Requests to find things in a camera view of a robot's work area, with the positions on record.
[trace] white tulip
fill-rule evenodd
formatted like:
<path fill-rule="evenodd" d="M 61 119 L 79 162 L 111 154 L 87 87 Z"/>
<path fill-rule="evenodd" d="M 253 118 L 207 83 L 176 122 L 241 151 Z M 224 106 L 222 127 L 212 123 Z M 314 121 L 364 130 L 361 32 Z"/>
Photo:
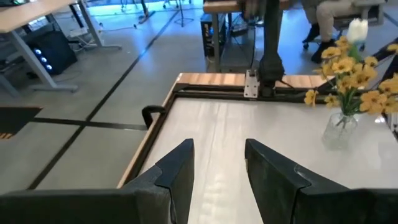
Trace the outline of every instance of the white tulip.
<path fill-rule="evenodd" d="M 350 22 L 347 32 L 347 40 L 352 44 L 364 42 L 368 35 L 368 21 L 366 19 L 354 19 Z"/>

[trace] black shoe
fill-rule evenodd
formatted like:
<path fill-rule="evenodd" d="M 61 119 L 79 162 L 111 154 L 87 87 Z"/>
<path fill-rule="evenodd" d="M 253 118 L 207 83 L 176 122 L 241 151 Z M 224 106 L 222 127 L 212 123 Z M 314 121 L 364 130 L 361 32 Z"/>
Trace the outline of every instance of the black shoe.
<path fill-rule="evenodd" d="M 303 40 L 303 44 L 313 41 L 320 35 L 319 33 L 319 24 L 312 24 L 310 32 L 307 35 L 307 38 Z"/>
<path fill-rule="evenodd" d="M 322 62 L 322 52 L 326 50 L 329 47 L 334 47 L 335 46 L 335 40 L 331 39 L 329 42 L 322 42 L 319 45 L 318 50 L 312 55 L 311 61 L 315 63 L 321 63 Z"/>

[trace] beige pants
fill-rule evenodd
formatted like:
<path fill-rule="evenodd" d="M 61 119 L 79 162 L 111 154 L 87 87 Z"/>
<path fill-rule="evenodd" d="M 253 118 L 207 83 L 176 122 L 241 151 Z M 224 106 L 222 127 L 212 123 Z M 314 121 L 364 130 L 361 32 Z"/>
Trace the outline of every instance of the beige pants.
<path fill-rule="evenodd" d="M 321 40 L 328 42 L 333 35 L 334 17 L 349 16 L 360 10 L 352 6 L 352 0 L 324 1 L 318 7 L 305 9 L 305 15 L 311 24 L 319 24 Z"/>

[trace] gray floor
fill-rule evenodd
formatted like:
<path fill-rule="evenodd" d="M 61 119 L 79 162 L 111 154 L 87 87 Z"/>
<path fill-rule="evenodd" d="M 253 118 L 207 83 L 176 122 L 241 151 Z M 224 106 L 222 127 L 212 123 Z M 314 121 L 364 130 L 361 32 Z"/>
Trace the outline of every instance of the gray floor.
<path fill-rule="evenodd" d="M 142 126 L 141 109 L 161 104 L 179 73 L 206 71 L 208 62 L 203 56 L 199 22 L 202 0 L 194 2 L 197 4 L 183 6 L 192 9 L 184 11 L 184 15 L 194 19 L 184 28 L 174 23 L 180 14 L 176 14 L 173 4 L 166 11 L 161 4 L 149 5 L 150 10 L 162 11 L 138 29 L 123 28 L 137 24 L 139 7 L 128 6 L 125 12 L 119 6 L 91 8 L 96 20 L 103 23 L 106 43 L 121 44 L 123 49 L 80 52 L 79 62 L 55 78 L 58 82 L 77 84 L 80 90 L 76 93 L 33 92 L 28 86 L 35 81 L 28 80 L 25 69 L 21 69 L 9 78 L 22 97 L 12 98 L 0 88 L 1 104 L 43 106 L 37 115 L 40 118 L 86 120 L 135 61 L 134 68 L 91 120 Z M 398 21 L 397 10 L 398 0 L 389 1 L 386 12 Z M 77 27 L 68 14 L 57 18 L 64 32 Z M 317 67 L 309 61 L 317 46 L 311 45 L 308 52 L 302 49 L 301 40 L 309 27 L 302 10 L 285 12 L 279 53 L 289 75 L 309 74 Z M 263 51 L 261 33 L 257 35 L 257 58 Z M 369 29 L 364 54 L 374 53 L 397 36 L 398 27 L 386 19 L 383 26 Z M 384 72 L 387 66 L 388 63 L 383 64 L 379 71 Z M 30 124 L 11 140 L 0 141 L 0 193 L 26 188 L 76 129 L 59 124 Z M 85 128 L 39 188 L 116 186 L 144 135 L 144 131 Z"/>

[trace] clear vase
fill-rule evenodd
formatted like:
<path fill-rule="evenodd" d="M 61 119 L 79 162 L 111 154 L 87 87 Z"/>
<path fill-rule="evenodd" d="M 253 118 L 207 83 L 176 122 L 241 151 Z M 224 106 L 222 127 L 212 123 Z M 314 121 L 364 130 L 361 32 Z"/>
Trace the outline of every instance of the clear vase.
<path fill-rule="evenodd" d="M 346 149 L 357 125 L 354 116 L 346 116 L 343 113 L 331 115 L 322 136 L 324 145 L 329 149 Z"/>

